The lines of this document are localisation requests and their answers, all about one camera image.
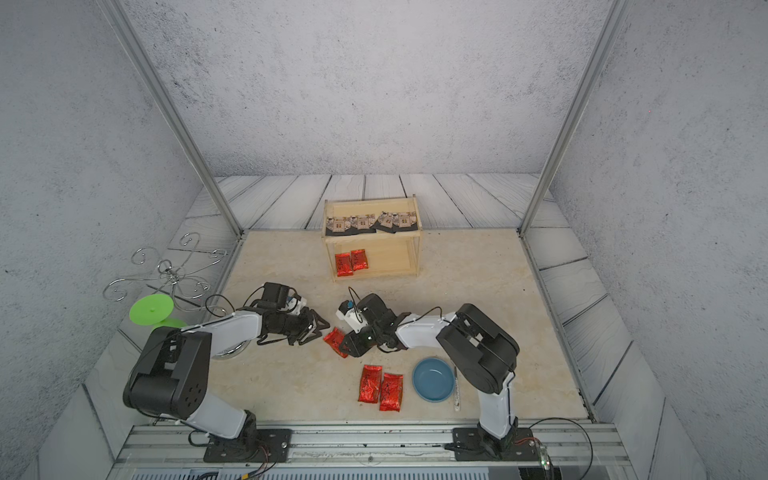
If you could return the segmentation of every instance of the aluminum frame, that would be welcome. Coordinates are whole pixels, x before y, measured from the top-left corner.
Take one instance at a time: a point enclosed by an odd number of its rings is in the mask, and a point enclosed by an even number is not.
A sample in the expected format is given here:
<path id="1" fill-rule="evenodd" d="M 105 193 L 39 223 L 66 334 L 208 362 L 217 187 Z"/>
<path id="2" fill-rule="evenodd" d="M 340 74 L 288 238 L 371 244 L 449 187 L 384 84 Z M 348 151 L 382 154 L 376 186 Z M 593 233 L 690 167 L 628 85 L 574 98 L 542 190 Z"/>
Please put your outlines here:
<path id="1" fill-rule="evenodd" d="M 134 64 L 134 67 L 138 71 L 141 79 L 149 88 L 152 98 L 154 98 L 157 107 L 160 108 L 160 112 L 163 114 L 165 121 L 168 123 L 168 127 L 174 132 L 174 136 L 179 141 L 179 144 L 184 149 L 184 153 L 187 155 L 187 159 L 192 164 L 192 167 L 197 172 L 197 176 L 203 182 L 206 190 L 210 193 L 210 197 L 213 199 L 216 207 L 219 209 L 224 219 L 227 221 L 227 225 L 232 229 L 238 239 L 243 236 L 243 228 L 240 222 L 237 221 L 234 213 L 230 209 L 227 199 L 221 193 L 219 186 L 214 179 L 214 176 L 210 173 L 208 166 L 203 159 L 203 155 L 197 148 L 197 145 L 192 140 L 192 136 L 181 120 L 181 116 L 176 110 L 173 101 L 170 99 L 170 95 L 163 86 L 163 82 L 160 80 L 160 75 L 154 69 L 152 62 L 147 56 L 147 52 L 141 45 L 136 31 L 131 26 L 131 22 L 128 20 L 128 16 L 125 14 L 123 6 L 119 0 L 97 0 L 101 11 L 109 21 L 114 33 L 118 37 L 125 53 Z"/>
<path id="2" fill-rule="evenodd" d="M 566 115 L 563 125 L 560 127 L 560 132 L 558 133 L 557 139 L 554 141 L 554 146 L 549 153 L 549 158 L 544 164 L 544 168 L 541 170 L 541 175 L 538 178 L 538 183 L 533 192 L 533 197 L 531 197 L 531 202 L 528 204 L 528 208 L 525 209 L 523 222 L 518 229 L 521 238 L 525 237 L 528 229 L 531 228 L 538 207 L 544 200 L 544 197 L 547 194 L 547 189 L 552 183 L 552 180 L 554 180 L 554 175 L 557 173 L 560 163 L 563 161 L 563 156 L 565 156 L 565 151 L 568 149 L 568 144 L 571 142 L 571 137 L 573 137 L 578 122 L 584 114 L 584 109 L 587 107 L 587 103 L 589 103 L 589 96 L 600 78 L 600 73 L 603 71 L 608 55 L 611 53 L 611 49 L 616 42 L 616 37 L 621 30 L 621 26 L 624 24 L 624 20 L 627 18 L 631 3 L 632 0 L 614 0 L 611 10 L 608 12 L 608 17 L 603 24 L 603 30 L 598 37 L 598 43 L 594 46 L 587 67 L 584 69 L 584 73 L 581 76 L 576 95 L 574 95 L 571 107 L 568 109 L 568 115 Z"/>
<path id="3" fill-rule="evenodd" d="M 521 419 L 520 426 L 534 420 Z M 579 420 L 589 433 L 594 447 L 594 465 L 630 466 L 629 457 L 610 423 Z M 440 466 L 538 466 L 538 462 L 457 462 L 443 444 L 452 442 L 455 427 L 474 428 L 470 421 L 444 422 L 260 422 L 262 428 L 288 428 L 293 431 L 286 468 L 327 467 L 440 467 Z M 115 460 L 113 471 L 124 468 L 238 468 L 244 463 L 204 463 L 204 449 L 187 443 L 189 427 L 172 422 L 156 426 L 135 426 Z M 548 447 L 558 466 L 586 465 L 589 443 L 584 433 L 568 422 L 544 422 L 534 427 L 535 434 Z"/>

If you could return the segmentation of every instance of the beige marble surface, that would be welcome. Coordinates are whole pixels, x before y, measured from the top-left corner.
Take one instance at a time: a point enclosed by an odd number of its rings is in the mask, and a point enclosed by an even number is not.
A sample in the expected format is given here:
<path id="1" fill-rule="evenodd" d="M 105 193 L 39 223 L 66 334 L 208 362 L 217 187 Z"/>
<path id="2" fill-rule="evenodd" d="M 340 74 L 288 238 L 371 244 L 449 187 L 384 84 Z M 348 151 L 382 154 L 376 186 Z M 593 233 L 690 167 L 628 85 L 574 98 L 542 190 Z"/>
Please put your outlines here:
<path id="1" fill-rule="evenodd" d="M 519 418 L 585 418 L 571 373 L 547 317 L 534 278 L 513 230 L 424 232 L 418 277 L 355 279 L 334 283 L 316 231 L 252 231 L 248 234 L 224 294 L 236 305 L 265 281 L 295 287 L 331 326 L 351 329 L 335 315 L 349 298 L 378 293 L 395 313 L 423 313 L 440 305 L 444 313 L 474 303 L 520 345 L 514 401 Z M 411 371 L 428 356 L 449 360 L 442 349 L 391 353 L 371 350 L 342 359 L 322 339 L 304 346 L 251 343 L 240 355 L 211 363 L 209 388 L 262 420 L 440 420 L 479 417 L 477 391 L 459 374 L 462 407 L 452 399 L 430 403 L 413 389 Z M 364 364 L 400 373 L 404 393 L 400 412 L 380 412 L 357 402 Z"/>

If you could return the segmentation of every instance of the wooden shelf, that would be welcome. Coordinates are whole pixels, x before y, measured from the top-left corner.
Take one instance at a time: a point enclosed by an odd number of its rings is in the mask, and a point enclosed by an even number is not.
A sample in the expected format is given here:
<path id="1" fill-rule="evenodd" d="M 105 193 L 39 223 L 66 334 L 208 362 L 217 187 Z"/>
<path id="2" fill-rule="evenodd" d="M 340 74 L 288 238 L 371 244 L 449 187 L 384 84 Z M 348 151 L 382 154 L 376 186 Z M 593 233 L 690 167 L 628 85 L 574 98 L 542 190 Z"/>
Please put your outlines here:
<path id="1" fill-rule="evenodd" d="M 362 200 L 350 202 L 330 202 L 326 200 L 323 210 L 322 239 L 328 252 L 331 276 L 338 278 L 371 278 L 386 275 L 418 275 L 419 253 L 422 239 L 422 219 L 415 196 L 410 198 L 391 198 L 383 200 Z M 351 217 L 353 215 L 375 214 L 382 212 L 416 212 L 418 230 L 407 232 L 360 233 L 347 237 L 326 235 L 325 223 L 328 218 Z M 352 276 L 336 275 L 336 255 L 352 250 L 365 250 L 368 268 L 357 270 Z"/>

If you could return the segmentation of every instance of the green plastic disc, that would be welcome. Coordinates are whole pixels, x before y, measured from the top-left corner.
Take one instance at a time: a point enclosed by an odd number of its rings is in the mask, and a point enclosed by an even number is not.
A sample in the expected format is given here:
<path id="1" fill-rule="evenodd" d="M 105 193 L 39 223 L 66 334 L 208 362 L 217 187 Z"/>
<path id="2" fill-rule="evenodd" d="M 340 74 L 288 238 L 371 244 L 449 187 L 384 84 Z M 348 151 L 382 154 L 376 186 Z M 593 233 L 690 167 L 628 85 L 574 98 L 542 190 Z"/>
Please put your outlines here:
<path id="1" fill-rule="evenodd" d="M 175 329 L 183 329 L 185 326 L 187 326 L 187 324 L 178 319 L 166 318 L 165 320 L 155 323 L 152 326 L 152 330 L 158 328 L 159 326 L 172 326 Z"/>
<path id="2" fill-rule="evenodd" d="M 162 293 L 146 296 L 131 307 L 129 317 L 137 325 L 154 325 L 174 311 L 174 299 Z"/>

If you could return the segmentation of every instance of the red packet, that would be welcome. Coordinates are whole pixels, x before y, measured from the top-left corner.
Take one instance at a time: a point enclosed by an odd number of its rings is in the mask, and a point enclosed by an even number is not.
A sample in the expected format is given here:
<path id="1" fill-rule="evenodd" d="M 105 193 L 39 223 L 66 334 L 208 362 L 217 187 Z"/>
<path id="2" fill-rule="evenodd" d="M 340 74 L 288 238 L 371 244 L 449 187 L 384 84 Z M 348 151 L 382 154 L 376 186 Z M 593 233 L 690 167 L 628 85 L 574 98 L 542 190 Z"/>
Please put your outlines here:
<path id="1" fill-rule="evenodd" d="M 352 269 L 352 256 L 348 253 L 336 255 L 336 276 L 349 276 L 355 273 Z"/>
<path id="2" fill-rule="evenodd" d="M 382 402 L 379 405 L 379 410 L 382 412 L 390 410 L 400 411 L 400 406 L 402 405 L 402 375 L 384 374 L 381 398 Z"/>
<path id="3" fill-rule="evenodd" d="M 364 365 L 360 377 L 360 395 L 358 402 L 379 403 L 379 388 L 382 382 L 382 367 Z"/>
<path id="4" fill-rule="evenodd" d="M 344 340 L 344 332 L 341 330 L 334 327 L 333 331 L 326 335 L 323 340 L 325 340 L 328 345 L 331 345 L 333 351 L 341 355 L 341 358 L 345 359 L 349 356 L 346 353 L 339 351 L 339 345 L 341 344 L 341 341 Z"/>
<path id="5" fill-rule="evenodd" d="M 368 257 L 366 257 L 365 250 L 352 250 L 352 268 L 354 270 L 368 268 Z"/>

